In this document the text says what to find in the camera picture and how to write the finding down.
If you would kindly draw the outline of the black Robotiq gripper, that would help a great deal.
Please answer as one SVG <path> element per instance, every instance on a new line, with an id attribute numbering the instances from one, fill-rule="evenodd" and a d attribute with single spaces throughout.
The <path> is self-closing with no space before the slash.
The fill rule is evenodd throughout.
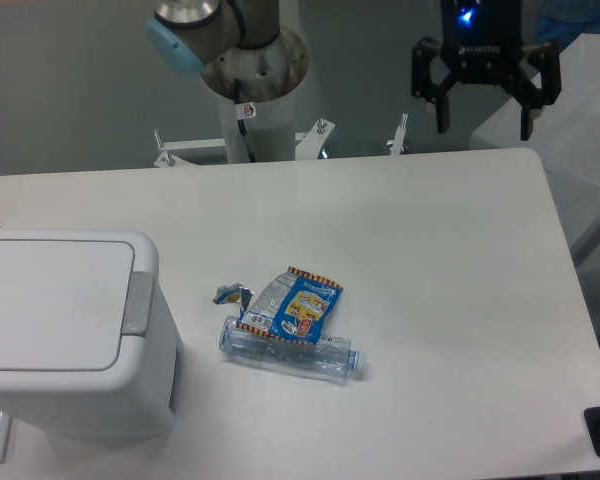
<path id="1" fill-rule="evenodd" d="M 412 49 L 411 94 L 435 107 L 436 126 L 450 126 L 448 92 L 463 84 L 495 85 L 495 70 L 503 89 L 521 107 L 520 139 L 533 133 L 534 112 L 553 105 L 562 90 L 559 46 L 555 40 L 523 46 L 519 1 L 442 1 L 443 43 L 423 37 Z M 431 66 L 440 58 L 448 73 L 432 80 Z M 540 74 L 537 87 L 520 66 L 525 60 Z"/>

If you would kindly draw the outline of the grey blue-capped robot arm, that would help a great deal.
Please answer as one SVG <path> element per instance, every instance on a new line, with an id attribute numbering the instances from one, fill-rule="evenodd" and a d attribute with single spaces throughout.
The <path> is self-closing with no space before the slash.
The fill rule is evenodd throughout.
<path id="1" fill-rule="evenodd" d="M 499 85 L 521 107 L 522 140 L 533 117 L 562 90 L 555 41 L 526 46 L 518 1 L 443 1 L 442 41 L 412 49 L 411 93 L 434 105 L 439 132 L 450 124 L 448 92 L 456 83 Z M 302 82 L 308 56 L 280 24 L 276 1 L 160 1 L 145 24 L 159 55 L 184 75 L 235 103 L 267 102 Z"/>

